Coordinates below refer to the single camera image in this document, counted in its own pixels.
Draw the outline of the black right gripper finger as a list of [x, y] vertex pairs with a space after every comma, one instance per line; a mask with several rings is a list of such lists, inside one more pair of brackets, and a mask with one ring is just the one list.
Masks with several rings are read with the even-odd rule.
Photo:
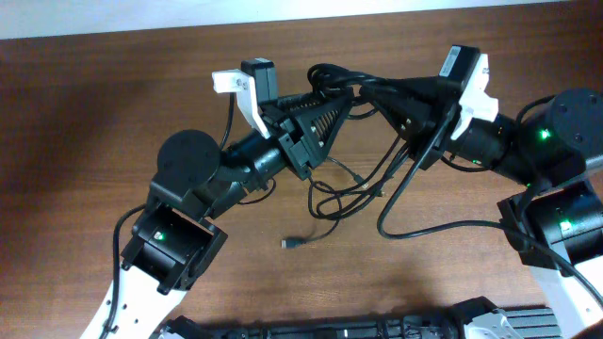
[[392, 94], [398, 97], [412, 97], [430, 102], [446, 96], [446, 87], [438, 76], [415, 78], [376, 78], [367, 80], [360, 88], [360, 95], [369, 98], [377, 94]]
[[402, 89], [398, 92], [362, 87], [371, 103], [412, 151], [421, 151], [442, 124], [446, 92], [442, 89]]

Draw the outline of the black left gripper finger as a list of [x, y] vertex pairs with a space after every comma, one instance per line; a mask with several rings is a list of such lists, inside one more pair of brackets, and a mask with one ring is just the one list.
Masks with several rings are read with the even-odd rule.
[[275, 108], [283, 113], [295, 113], [302, 111], [325, 112], [326, 102], [313, 92], [294, 94], [280, 97]]
[[334, 139], [350, 114], [352, 97], [341, 96], [326, 100], [326, 111], [294, 113], [301, 128], [302, 141], [309, 152], [310, 163], [322, 163], [331, 150]]

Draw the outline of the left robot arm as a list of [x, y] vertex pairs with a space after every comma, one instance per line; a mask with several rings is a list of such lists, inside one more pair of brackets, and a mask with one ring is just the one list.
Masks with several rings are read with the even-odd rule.
[[113, 280], [87, 338], [147, 338], [205, 273], [226, 240], [215, 220], [291, 170], [306, 179], [348, 117], [351, 89], [280, 96], [273, 62], [245, 60], [217, 71], [252, 131], [234, 144], [184, 130], [161, 146], [146, 202], [133, 209], [133, 234], [113, 250]]

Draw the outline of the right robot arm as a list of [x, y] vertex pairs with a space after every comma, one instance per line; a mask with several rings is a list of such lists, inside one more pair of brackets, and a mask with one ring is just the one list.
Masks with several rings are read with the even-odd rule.
[[502, 200], [500, 225], [546, 295], [562, 336], [602, 325], [602, 94], [567, 89], [515, 118], [487, 93], [489, 58], [455, 45], [436, 76], [378, 78], [361, 96], [408, 142], [413, 170], [459, 157], [523, 191]]

